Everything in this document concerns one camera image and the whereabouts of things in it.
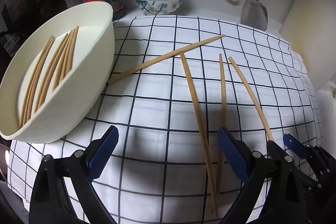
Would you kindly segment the large white round basin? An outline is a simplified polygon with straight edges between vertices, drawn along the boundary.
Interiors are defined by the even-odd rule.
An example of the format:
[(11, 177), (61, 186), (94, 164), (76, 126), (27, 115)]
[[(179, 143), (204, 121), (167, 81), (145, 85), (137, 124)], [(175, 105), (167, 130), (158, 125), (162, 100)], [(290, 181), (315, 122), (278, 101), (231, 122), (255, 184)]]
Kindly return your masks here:
[(113, 9), (83, 3), (39, 27), (1, 82), (1, 137), (50, 143), (70, 133), (102, 92), (112, 70)]

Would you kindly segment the white checkered cloth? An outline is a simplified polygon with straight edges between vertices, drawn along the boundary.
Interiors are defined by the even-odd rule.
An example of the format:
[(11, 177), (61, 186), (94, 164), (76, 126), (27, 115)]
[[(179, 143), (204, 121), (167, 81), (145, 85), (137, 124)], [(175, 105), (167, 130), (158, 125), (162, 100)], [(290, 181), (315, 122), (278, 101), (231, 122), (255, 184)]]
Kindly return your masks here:
[[(186, 53), (213, 168), (218, 167), (221, 73), (226, 80), (227, 128), (251, 150), (266, 154), (263, 124), (228, 57), (253, 89), (277, 144), (283, 144), (285, 134), (303, 144), (321, 144), (322, 124), (306, 67), (290, 43), (275, 34), (217, 19), (126, 19), (114, 24), (113, 73), (219, 34), (220, 40)], [(59, 141), (13, 142), (9, 188), (29, 206), (44, 155), (70, 156), (100, 138), (111, 125), (118, 128), (119, 141), (93, 187), (118, 223), (218, 223), (242, 188), (224, 164), (219, 216), (211, 213), (202, 141), (178, 56), (107, 86), (86, 117)]]

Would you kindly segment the white cutting board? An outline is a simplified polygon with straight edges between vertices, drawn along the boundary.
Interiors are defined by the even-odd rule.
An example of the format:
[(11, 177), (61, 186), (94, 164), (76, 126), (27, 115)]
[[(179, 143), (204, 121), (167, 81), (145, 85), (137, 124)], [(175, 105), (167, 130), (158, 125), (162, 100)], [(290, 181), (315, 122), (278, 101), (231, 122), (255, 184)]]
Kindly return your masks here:
[(280, 34), (302, 57), (316, 90), (335, 76), (335, 0), (295, 0)]

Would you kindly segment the steel spatula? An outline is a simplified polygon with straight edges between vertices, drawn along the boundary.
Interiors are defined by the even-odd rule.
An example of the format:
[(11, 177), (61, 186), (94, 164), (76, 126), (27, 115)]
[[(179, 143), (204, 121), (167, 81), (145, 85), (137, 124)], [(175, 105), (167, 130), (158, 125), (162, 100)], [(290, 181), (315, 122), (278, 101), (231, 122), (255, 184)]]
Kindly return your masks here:
[(266, 31), (268, 12), (261, 0), (246, 0), (241, 10), (240, 21), (246, 26)]

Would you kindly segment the bottom floral ceramic bowl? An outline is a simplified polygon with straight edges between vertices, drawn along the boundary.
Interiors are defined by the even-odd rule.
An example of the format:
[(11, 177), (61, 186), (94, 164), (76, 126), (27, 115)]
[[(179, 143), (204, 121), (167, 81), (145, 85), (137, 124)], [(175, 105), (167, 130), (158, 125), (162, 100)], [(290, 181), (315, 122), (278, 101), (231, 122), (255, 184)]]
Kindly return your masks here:
[(167, 15), (180, 8), (183, 0), (135, 0), (137, 7), (145, 15)]

